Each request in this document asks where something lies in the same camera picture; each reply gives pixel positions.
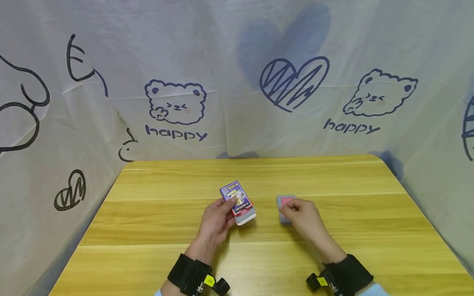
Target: hand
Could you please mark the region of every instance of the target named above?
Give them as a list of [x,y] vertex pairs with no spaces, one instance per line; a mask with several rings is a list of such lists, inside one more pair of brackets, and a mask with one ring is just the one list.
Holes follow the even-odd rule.
[[282,206],[280,213],[288,217],[296,231],[318,249],[323,263],[337,263],[346,258],[347,254],[329,235],[312,201],[295,198]]
[[230,210],[236,201],[235,197],[226,202],[220,198],[206,207],[198,235],[184,253],[186,256],[211,264],[217,247],[226,240],[229,228],[235,224]]

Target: white backdrop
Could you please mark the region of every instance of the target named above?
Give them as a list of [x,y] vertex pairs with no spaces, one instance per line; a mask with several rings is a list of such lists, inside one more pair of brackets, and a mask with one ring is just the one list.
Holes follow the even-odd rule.
[[470,0],[5,1],[0,294],[47,294],[145,159],[375,154],[474,269],[472,15]]

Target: sleeve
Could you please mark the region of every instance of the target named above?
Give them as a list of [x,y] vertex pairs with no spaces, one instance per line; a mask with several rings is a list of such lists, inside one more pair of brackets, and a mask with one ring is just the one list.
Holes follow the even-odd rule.
[[360,296],[389,296],[379,284],[373,284]]

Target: playing card deck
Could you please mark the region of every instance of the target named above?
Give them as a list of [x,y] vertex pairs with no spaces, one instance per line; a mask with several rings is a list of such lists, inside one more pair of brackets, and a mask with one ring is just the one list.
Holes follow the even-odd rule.
[[[296,198],[296,196],[294,195],[279,195],[276,197],[276,203],[277,203],[277,206],[278,206],[278,210],[280,210],[280,208],[284,205],[286,205],[290,200],[293,200],[294,198]],[[291,221],[285,217],[282,213],[280,213],[280,222],[282,224],[291,224]]]
[[257,216],[254,205],[238,181],[222,187],[220,193],[222,198],[226,201],[232,197],[237,198],[237,203],[232,208],[232,214],[234,215],[237,225],[243,225]]

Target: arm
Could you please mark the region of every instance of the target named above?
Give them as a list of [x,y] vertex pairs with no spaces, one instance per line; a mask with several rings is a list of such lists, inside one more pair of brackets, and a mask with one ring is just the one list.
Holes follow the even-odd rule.
[[[309,200],[294,199],[284,205],[280,212],[288,217],[296,230],[318,251],[322,263],[339,263],[347,254],[327,231],[314,203]],[[360,296],[388,296],[380,285],[369,283],[356,293]]]
[[[217,248],[226,240],[229,228],[235,224],[235,219],[230,213],[235,204],[236,199],[234,197],[226,202],[220,198],[207,206],[202,215],[198,234],[184,252],[186,256],[211,265]],[[167,280],[155,296],[186,295]]]

